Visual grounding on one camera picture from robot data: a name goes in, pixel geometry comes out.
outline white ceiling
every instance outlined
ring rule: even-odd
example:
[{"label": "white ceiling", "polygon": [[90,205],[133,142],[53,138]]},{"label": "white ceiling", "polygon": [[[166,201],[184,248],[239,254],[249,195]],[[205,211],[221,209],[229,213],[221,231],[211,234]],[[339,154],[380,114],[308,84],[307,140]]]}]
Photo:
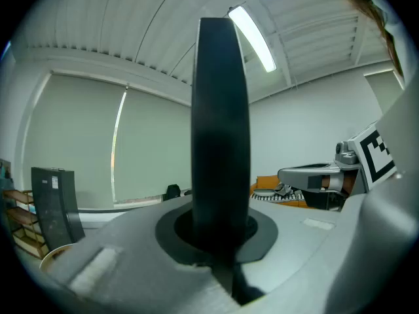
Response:
[{"label": "white ceiling", "polygon": [[240,33],[253,100],[389,59],[377,27],[346,0],[40,0],[24,40],[12,45],[98,52],[190,85],[198,20],[228,17],[236,5],[256,21],[278,66],[266,73]]}]

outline bookshelf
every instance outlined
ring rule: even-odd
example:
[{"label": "bookshelf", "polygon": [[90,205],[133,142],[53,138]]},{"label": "bookshelf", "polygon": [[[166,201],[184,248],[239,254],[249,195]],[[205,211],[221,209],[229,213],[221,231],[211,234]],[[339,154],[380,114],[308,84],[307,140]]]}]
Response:
[{"label": "bookshelf", "polygon": [[18,191],[18,190],[5,190],[3,197],[6,199],[14,200],[16,207],[11,207],[6,210],[8,216],[9,226],[12,230],[10,220],[19,224],[18,229],[12,230],[14,242],[19,248],[25,250],[27,253],[35,256],[36,258],[43,259],[49,252],[39,227],[35,227],[38,223],[38,218],[31,209],[35,211],[33,205],[32,191]]}]

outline black cylinder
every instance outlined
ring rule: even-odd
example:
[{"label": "black cylinder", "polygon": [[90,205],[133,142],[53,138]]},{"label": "black cylinder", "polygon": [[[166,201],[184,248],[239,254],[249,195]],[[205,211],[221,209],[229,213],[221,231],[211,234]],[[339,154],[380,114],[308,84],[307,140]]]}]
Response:
[{"label": "black cylinder", "polygon": [[200,21],[192,88],[192,223],[195,245],[234,250],[249,208],[249,105],[234,24]]}]

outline white wall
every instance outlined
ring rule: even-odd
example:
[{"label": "white wall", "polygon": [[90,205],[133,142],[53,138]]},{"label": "white wall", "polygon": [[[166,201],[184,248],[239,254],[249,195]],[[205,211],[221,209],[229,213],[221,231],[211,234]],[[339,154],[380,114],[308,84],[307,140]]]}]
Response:
[{"label": "white wall", "polygon": [[14,59],[12,50],[7,50],[3,59],[0,61],[0,90],[5,89],[9,84],[15,65],[16,60]]},{"label": "white wall", "polygon": [[403,89],[394,71],[376,73],[366,78],[384,114],[403,93]]},{"label": "white wall", "polygon": [[0,158],[12,163],[15,187],[23,190],[23,144],[31,112],[50,74],[43,63],[2,65],[0,88]]},{"label": "white wall", "polygon": [[381,117],[364,73],[388,68],[385,63],[337,73],[250,105],[251,182],[283,167],[332,160],[337,142]]}]

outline roller blind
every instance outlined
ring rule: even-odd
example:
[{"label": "roller blind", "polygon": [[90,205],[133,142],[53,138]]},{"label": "roller blind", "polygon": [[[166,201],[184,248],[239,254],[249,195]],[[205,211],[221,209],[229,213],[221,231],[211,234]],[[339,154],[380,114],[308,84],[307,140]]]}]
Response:
[{"label": "roller blind", "polygon": [[191,187],[191,109],[128,90],[115,145],[117,201]]},{"label": "roller blind", "polygon": [[75,172],[77,205],[113,208],[111,149],[124,87],[52,75],[34,109],[24,152],[24,184],[31,167]]}]

